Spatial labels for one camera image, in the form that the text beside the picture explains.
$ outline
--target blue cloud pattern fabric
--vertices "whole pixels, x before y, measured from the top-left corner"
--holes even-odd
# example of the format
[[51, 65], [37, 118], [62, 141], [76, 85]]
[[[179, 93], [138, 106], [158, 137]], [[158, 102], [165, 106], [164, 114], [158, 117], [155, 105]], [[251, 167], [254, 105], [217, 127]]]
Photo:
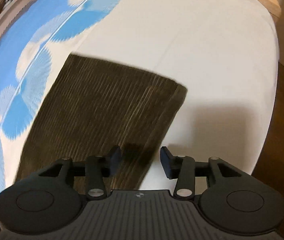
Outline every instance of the blue cloud pattern fabric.
[[[27, 131], [61, 69], [54, 46], [65, 44], [66, 58], [86, 30], [105, 18], [120, 0], [37, 0], [0, 41], [0, 192], [6, 182], [6, 159]], [[3, 151], [11, 151], [8, 156]]]

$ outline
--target white bed sheet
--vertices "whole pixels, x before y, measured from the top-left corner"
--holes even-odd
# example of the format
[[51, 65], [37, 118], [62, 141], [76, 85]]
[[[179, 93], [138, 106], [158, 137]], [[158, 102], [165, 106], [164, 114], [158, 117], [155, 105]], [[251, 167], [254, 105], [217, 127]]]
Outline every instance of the white bed sheet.
[[[121, 0], [75, 53], [185, 85], [162, 145], [252, 173], [272, 116], [279, 57], [274, 22], [257, 0]], [[157, 155], [140, 189], [174, 186]]]

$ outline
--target bed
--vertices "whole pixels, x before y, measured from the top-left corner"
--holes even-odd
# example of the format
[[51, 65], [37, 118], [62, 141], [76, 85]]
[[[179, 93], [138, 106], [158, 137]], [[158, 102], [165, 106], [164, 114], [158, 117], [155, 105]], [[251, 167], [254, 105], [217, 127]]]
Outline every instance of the bed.
[[[94, 10], [106, 12], [103, 17], [89, 26], [80, 22], [76, 31], [65, 28], [55, 41], [52, 33], [87, 0], [28, 1], [36, 6], [25, 13], [19, 9], [18, 20], [5, 35], [0, 31], [0, 192], [14, 183], [36, 113], [71, 52], [149, 70], [186, 86], [185, 102], [162, 145], [197, 161], [218, 155], [252, 173], [274, 105], [277, 0], [93, 0]], [[11, 110], [7, 123], [21, 131], [5, 134], [4, 119], [43, 43], [53, 63], [45, 80], [37, 81], [44, 83], [38, 104], [29, 106], [32, 114], [19, 124]], [[174, 185], [156, 157], [140, 189]]]

